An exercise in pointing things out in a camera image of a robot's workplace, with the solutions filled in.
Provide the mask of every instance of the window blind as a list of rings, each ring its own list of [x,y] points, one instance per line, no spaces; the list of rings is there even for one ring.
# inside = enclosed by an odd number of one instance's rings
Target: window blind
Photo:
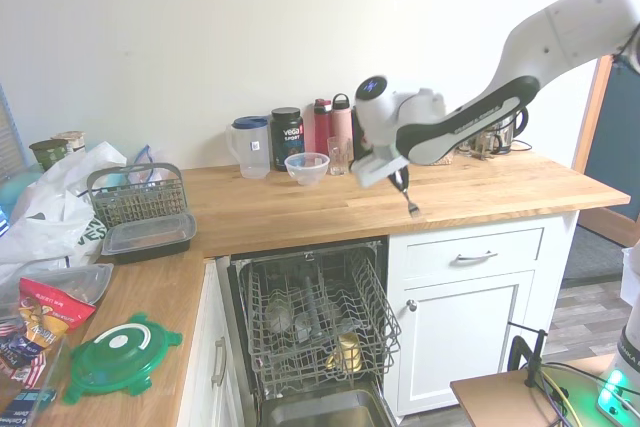
[[[9,104],[0,85],[0,180],[26,166],[18,131],[9,112]]]

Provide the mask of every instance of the floor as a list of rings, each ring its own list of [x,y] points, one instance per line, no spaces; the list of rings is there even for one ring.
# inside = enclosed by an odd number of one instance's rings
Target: floor
[[[590,230],[576,227],[564,280],[620,275],[622,247]]]
[[[562,289],[544,350],[548,361],[613,353],[631,307],[619,298],[620,282]],[[460,407],[405,417],[401,427],[469,427]]]

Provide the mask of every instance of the drawer handle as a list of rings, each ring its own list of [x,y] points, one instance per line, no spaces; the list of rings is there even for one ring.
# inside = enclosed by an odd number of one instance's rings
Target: drawer handle
[[[487,250],[486,254],[476,255],[476,256],[473,256],[473,257],[467,257],[466,255],[458,254],[458,257],[456,257],[456,260],[461,261],[461,262],[470,261],[470,260],[487,260],[487,259],[490,259],[491,257],[495,257],[497,255],[498,255],[497,252],[491,252],[490,250]]]
[[[227,344],[224,342],[224,337],[221,337],[220,340],[216,340],[216,356],[213,359],[213,369],[214,374],[211,376],[211,388],[213,389],[216,385],[220,387],[222,385],[222,380],[224,379],[224,373],[227,370]],[[215,373],[216,365],[218,365],[218,349],[222,348],[222,362],[220,362],[220,373]]]

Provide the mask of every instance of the white cabinet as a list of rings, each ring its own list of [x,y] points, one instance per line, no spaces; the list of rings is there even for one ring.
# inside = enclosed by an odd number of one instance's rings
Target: white cabinet
[[[220,283],[215,263],[206,266],[189,355],[178,426],[240,427],[233,369]]]
[[[454,380],[506,368],[511,339],[548,329],[577,212],[389,239],[400,352],[384,378],[397,417],[456,403]]]
[[[415,311],[396,313],[402,328],[398,412],[455,404],[452,379],[500,371],[515,334],[507,321],[524,321],[532,282],[528,271],[405,291]]]

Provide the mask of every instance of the pitcher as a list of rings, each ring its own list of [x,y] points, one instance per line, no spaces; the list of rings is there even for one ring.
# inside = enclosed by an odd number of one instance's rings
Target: pitcher
[[[245,179],[263,179],[270,170],[266,117],[240,117],[227,126],[227,146]]]

